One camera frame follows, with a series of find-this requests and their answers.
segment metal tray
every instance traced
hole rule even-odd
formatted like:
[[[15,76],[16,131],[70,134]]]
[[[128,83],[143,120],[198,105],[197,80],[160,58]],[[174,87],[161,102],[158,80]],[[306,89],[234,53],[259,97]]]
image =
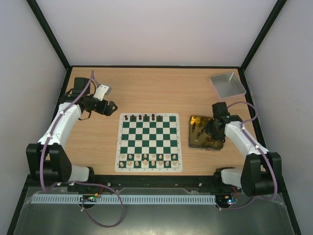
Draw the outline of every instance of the metal tray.
[[[220,98],[246,94],[246,90],[234,72],[210,77],[210,80]]]
[[[188,128],[188,147],[192,149],[203,149],[211,151],[220,151],[224,143],[222,141],[216,141],[210,135],[201,130],[213,117],[203,117],[203,116],[191,116],[189,119]]]

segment green and white chessboard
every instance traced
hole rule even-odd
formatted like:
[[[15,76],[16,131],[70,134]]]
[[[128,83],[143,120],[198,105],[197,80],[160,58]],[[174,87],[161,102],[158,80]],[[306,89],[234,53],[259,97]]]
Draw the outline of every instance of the green and white chessboard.
[[[121,114],[115,171],[182,172],[178,114],[144,115]]]

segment wire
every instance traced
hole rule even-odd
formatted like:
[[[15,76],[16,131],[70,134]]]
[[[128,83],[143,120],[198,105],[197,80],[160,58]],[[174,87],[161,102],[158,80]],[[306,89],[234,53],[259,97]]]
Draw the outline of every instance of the wire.
[[[94,94],[96,94],[96,85],[95,85],[95,83],[93,82],[93,81],[91,81],[92,83],[93,83],[93,87],[94,87],[94,92],[93,92],[93,94],[92,94],[92,96],[94,96]]]
[[[98,187],[102,187],[102,188],[107,188],[109,189],[110,191],[112,191],[113,193],[116,194],[116,196],[118,197],[120,203],[121,203],[121,206],[122,206],[122,213],[121,213],[121,216],[119,218],[119,220],[113,224],[113,225],[104,225],[104,224],[100,224],[99,222],[95,221],[91,216],[90,214],[87,212],[87,210],[84,208],[84,203],[87,201],[87,199],[83,200],[82,202],[82,211],[88,216],[88,218],[96,225],[102,227],[102,228],[113,228],[115,227],[116,225],[120,224],[124,217],[125,217],[125,206],[123,204],[123,201],[122,201],[122,198],[121,196],[112,188],[106,186],[106,185],[101,185],[101,184],[90,184],[90,183],[83,183],[83,182],[75,182],[75,184],[78,184],[78,185],[85,185],[85,186],[98,186]]]
[[[249,136],[249,134],[245,131],[245,128],[244,128],[244,124],[245,124],[245,123],[250,122],[250,121],[253,121],[253,120],[255,120],[255,119],[258,117],[258,111],[257,111],[257,109],[255,108],[254,105],[252,105],[252,104],[250,104],[250,103],[248,103],[248,102],[244,102],[244,101],[235,102],[235,103],[229,105],[227,108],[230,108],[231,106],[236,105],[236,104],[247,104],[247,105],[249,105],[250,107],[252,107],[253,110],[254,110],[254,112],[255,112],[255,115],[254,115],[253,118],[248,119],[248,120],[245,120],[245,121],[243,121],[243,122],[240,124],[240,128],[241,128],[243,134],[249,139],[249,141],[254,145],[254,147],[261,153],[261,155],[262,155],[262,157],[264,158],[266,164],[268,165],[268,170],[269,170],[269,172],[270,172],[270,174],[271,174],[271,176],[272,176],[272,180],[273,180],[273,183],[274,183],[274,194],[273,194],[273,196],[272,196],[271,198],[267,198],[267,197],[264,197],[264,198],[266,198],[266,199],[268,199],[268,200],[274,200],[274,199],[276,198],[276,196],[277,196],[278,186],[277,186],[277,181],[276,181],[276,177],[275,177],[273,168],[272,168],[272,166],[270,165],[270,162],[269,162],[268,158],[266,157],[265,153],[261,150],[261,148],[257,145],[257,143],[254,142],[254,140]]]
[[[236,195],[237,199],[239,199],[239,196],[238,196],[238,193],[237,193],[237,190],[235,189],[235,187],[232,186],[231,188],[234,190],[234,194]]]
[[[256,109],[256,107],[255,107],[254,105],[252,105],[252,104],[250,104],[250,103],[248,103],[248,102],[244,102],[244,101],[235,102],[235,103],[229,105],[227,108],[230,108],[231,106],[236,105],[236,104],[246,104],[246,105],[252,107],[253,110],[254,110],[254,112],[255,112],[255,115],[254,115],[253,118],[248,119],[248,120],[245,120],[245,121],[243,121],[243,122],[240,124],[240,129],[242,130],[243,134],[249,139],[249,141],[254,145],[254,147],[261,153],[261,155],[262,155],[262,157],[264,158],[266,164],[268,165],[268,170],[269,170],[269,172],[270,172],[270,174],[271,174],[271,177],[272,177],[272,180],[273,180],[273,183],[274,183],[274,194],[273,194],[273,196],[272,196],[271,198],[267,198],[267,197],[264,197],[264,196],[263,196],[263,197],[266,198],[266,199],[268,199],[268,200],[270,200],[270,201],[272,201],[272,200],[274,200],[274,199],[276,198],[276,196],[277,196],[277,191],[278,191],[278,186],[277,186],[276,177],[275,177],[273,168],[272,168],[272,166],[270,165],[269,160],[268,160],[268,158],[266,157],[265,153],[260,149],[260,147],[257,145],[257,143],[254,142],[254,140],[249,136],[249,134],[245,131],[245,127],[244,127],[244,124],[245,124],[245,123],[250,122],[250,121],[254,121],[254,120],[258,117],[259,113],[258,113],[258,111],[257,111],[257,109]],[[216,204],[216,206],[217,206],[220,210],[233,211],[233,210],[242,209],[242,208],[245,208],[245,207],[249,206],[252,202],[254,202],[254,200],[255,200],[256,198],[257,198],[257,197],[253,197],[252,200],[249,201],[248,203],[244,204],[243,206],[236,207],[236,208],[223,208],[223,209],[222,209],[218,204]]]
[[[102,187],[100,187],[100,196],[102,196],[102,193],[103,193],[103,189]]]
[[[60,119],[62,118],[62,116],[65,114],[65,112],[67,110],[69,110],[85,93],[85,91],[87,90],[88,86],[90,85],[91,81],[94,79],[94,75],[93,75],[93,70],[91,71],[91,76],[90,79],[88,80],[85,88],[82,90],[82,92],[73,100],[73,102],[71,102],[60,114],[59,116],[56,118],[56,120],[54,121],[51,130],[49,131],[48,135],[47,135],[47,139],[44,143],[42,152],[41,152],[41,157],[40,157],[40,166],[39,166],[39,175],[40,175],[40,185],[41,188],[43,189],[44,192],[47,192],[47,189],[45,188],[45,182],[44,182],[44,159],[45,159],[45,152],[48,146],[49,141],[52,138],[53,132],[55,130],[55,128],[57,127]]]

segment wooden tabletop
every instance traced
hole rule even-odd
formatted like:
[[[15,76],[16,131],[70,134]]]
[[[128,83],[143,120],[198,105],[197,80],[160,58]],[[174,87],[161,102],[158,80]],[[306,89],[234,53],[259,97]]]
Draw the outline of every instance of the wooden tabletop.
[[[105,100],[113,101],[118,110],[110,117],[92,113],[91,118],[77,121],[66,144],[67,155],[74,165],[91,166],[95,174],[116,175],[114,163],[121,113],[178,113],[182,145],[181,173],[123,173],[128,175],[212,175],[216,168],[242,168],[244,158],[230,139],[220,152],[188,148],[188,121],[191,115],[212,116],[211,105],[219,102],[209,78],[236,69],[146,69],[146,68],[73,68],[67,90],[75,77],[89,78],[94,70],[99,83],[110,84],[112,91]],[[227,104],[245,101],[244,96]],[[246,105],[229,109],[243,120],[250,118]],[[247,128],[254,134],[253,126]]]

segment robotic arm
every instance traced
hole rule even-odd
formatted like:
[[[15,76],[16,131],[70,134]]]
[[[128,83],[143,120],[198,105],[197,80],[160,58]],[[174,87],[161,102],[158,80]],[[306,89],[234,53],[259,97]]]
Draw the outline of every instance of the robotic arm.
[[[110,116],[117,110],[117,106],[112,101],[104,100],[104,95],[111,91],[109,85],[99,84],[94,94],[90,93],[90,87],[76,103],[74,103],[66,112],[64,110],[79,96],[86,84],[87,78],[76,77],[74,88],[60,98],[58,113],[50,125],[47,132],[42,136],[38,143],[29,144],[26,148],[26,155],[30,174],[34,180],[40,178],[40,158],[44,143],[47,140],[47,148],[44,160],[44,178],[52,182],[68,181],[87,181],[94,172],[91,167],[72,165],[65,153],[65,146],[70,132],[83,111],[89,113],[97,112],[102,115]]]
[[[229,137],[246,158],[242,171],[225,167],[217,169],[214,175],[224,184],[242,188],[247,196],[273,193],[274,181],[260,151],[268,158],[278,185],[282,181],[279,154],[271,153],[261,146],[242,125],[241,118],[238,115],[230,115],[225,102],[213,104],[212,109],[213,119],[204,127],[204,131],[219,141],[225,141],[225,136]]]

